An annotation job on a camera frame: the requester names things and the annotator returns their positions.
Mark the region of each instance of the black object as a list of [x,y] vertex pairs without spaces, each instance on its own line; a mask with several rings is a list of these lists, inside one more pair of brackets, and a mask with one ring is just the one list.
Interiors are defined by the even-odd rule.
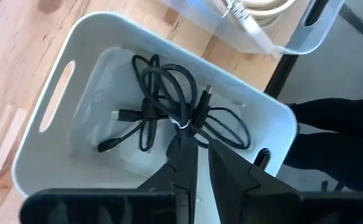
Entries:
[[339,15],[363,36],[363,20],[349,6],[343,4]]
[[269,84],[267,84],[264,92],[273,98],[278,98],[281,90],[287,81],[289,74],[298,60],[298,55],[284,55],[282,56],[277,68],[272,75]]
[[[141,61],[147,66],[143,71],[139,71],[137,68],[137,62]],[[167,156],[171,157],[172,154],[178,150],[181,146],[183,138],[186,136],[194,136],[197,132],[192,130],[189,125],[196,127],[197,129],[202,129],[205,127],[214,137],[220,139],[222,142],[226,143],[235,149],[248,149],[250,146],[250,133],[245,125],[244,121],[238,117],[233,111],[222,108],[222,107],[210,107],[209,102],[212,97],[211,87],[207,86],[200,99],[197,103],[197,87],[196,82],[190,72],[179,65],[167,64],[161,65],[158,55],[153,55],[150,60],[146,58],[135,55],[132,58],[132,66],[135,71],[137,81],[139,82],[140,89],[144,94],[144,99],[142,102],[141,111],[134,110],[119,110],[118,120],[120,121],[130,121],[130,122],[141,122],[129,133],[125,134],[120,138],[108,139],[98,145],[99,152],[105,152],[116,147],[118,144],[123,142],[128,137],[132,136],[135,132],[140,130],[140,140],[139,148],[142,151],[148,151],[154,145],[155,133],[157,129],[157,121],[159,119],[173,119],[177,135],[172,139],[167,150]],[[176,78],[171,74],[171,72],[179,73],[186,78],[191,88],[191,100],[186,101],[183,90],[176,80]],[[165,87],[164,80],[168,80],[175,90],[178,97],[174,100],[169,93],[168,89]],[[219,119],[215,118],[210,114],[210,112],[223,111],[230,114],[237,122],[242,126],[245,132],[246,140],[242,140],[238,134],[236,134],[232,129],[222,123]],[[217,131],[212,125],[210,125],[207,120],[211,119],[218,126],[222,127],[227,131],[236,141],[223,136],[219,131]],[[147,142],[143,146],[143,131],[145,125],[148,123],[147,128]],[[208,148],[208,144],[198,141],[198,145],[203,148]]]
[[50,189],[29,197],[22,224],[154,224],[177,222],[174,191]]
[[217,140],[209,168],[222,224],[363,223],[363,192],[298,192]]
[[261,149],[256,156],[254,165],[261,168],[262,170],[265,170],[267,164],[269,163],[269,160],[270,160],[270,150]]
[[[198,145],[187,141],[135,190],[39,192],[24,202],[21,223],[192,224]],[[216,139],[209,170],[222,224],[363,224],[363,192],[297,192]]]
[[349,189],[363,191],[363,99],[325,98],[290,108],[299,123],[325,131],[298,134],[284,163],[320,170]]

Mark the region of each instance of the cable tie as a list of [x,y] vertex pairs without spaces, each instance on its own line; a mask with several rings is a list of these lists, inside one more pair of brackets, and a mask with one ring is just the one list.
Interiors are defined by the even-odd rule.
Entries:
[[173,124],[176,124],[178,126],[179,129],[186,129],[188,127],[188,125],[190,124],[191,120],[189,119],[187,121],[187,123],[182,126],[177,120],[173,119],[172,117],[169,117],[170,122],[172,122]]

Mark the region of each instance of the white cable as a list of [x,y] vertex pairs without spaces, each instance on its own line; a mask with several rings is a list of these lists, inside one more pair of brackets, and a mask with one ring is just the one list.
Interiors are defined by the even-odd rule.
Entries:
[[285,0],[241,0],[250,9],[267,9]]
[[242,0],[242,2],[243,5],[250,10],[250,13],[253,15],[255,19],[270,19],[283,14],[296,2],[296,0],[273,1],[271,5],[263,5],[262,7],[258,8],[249,7],[248,2],[251,3],[252,0]]
[[231,9],[231,12],[239,25],[255,40],[265,54],[274,52],[275,46],[272,40],[252,17],[250,10],[246,9],[242,4],[237,4]]

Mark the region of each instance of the bin handle hole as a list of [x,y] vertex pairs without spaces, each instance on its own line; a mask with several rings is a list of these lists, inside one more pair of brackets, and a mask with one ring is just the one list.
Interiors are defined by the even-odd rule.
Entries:
[[328,2],[329,0],[316,0],[316,2],[313,4],[312,10],[307,15],[304,25],[307,27],[314,25],[318,21],[320,15],[323,13]]
[[60,78],[58,79],[57,85],[55,87],[55,90],[52,94],[52,97],[50,98],[49,104],[46,107],[44,116],[42,120],[40,121],[39,125],[39,132],[44,132],[52,122],[54,115],[56,113],[56,110],[61,102],[61,99],[63,98],[63,94],[65,91],[65,88],[68,85],[68,81],[70,81],[70,78],[72,74],[74,73],[75,68],[75,61],[72,60],[69,62],[63,69],[62,74],[60,75]]

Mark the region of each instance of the usb connector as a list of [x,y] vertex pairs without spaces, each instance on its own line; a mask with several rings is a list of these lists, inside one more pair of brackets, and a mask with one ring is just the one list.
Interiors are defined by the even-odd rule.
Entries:
[[111,112],[111,119],[115,119],[117,121],[128,121],[135,122],[143,119],[143,114],[141,111],[134,110],[118,110]]
[[202,92],[200,100],[193,110],[193,116],[191,122],[197,127],[202,128],[205,124],[206,117],[208,116],[209,110],[211,107],[209,106],[209,102],[212,98],[212,86],[207,85],[205,90]]
[[104,141],[102,143],[100,143],[97,146],[97,150],[98,152],[102,153],[102,152],[106,152],[114,147],[116,147],[119,143],[121,143],[123,141],[122,138],[114,138],[114,139],[108,139],[107,141]]

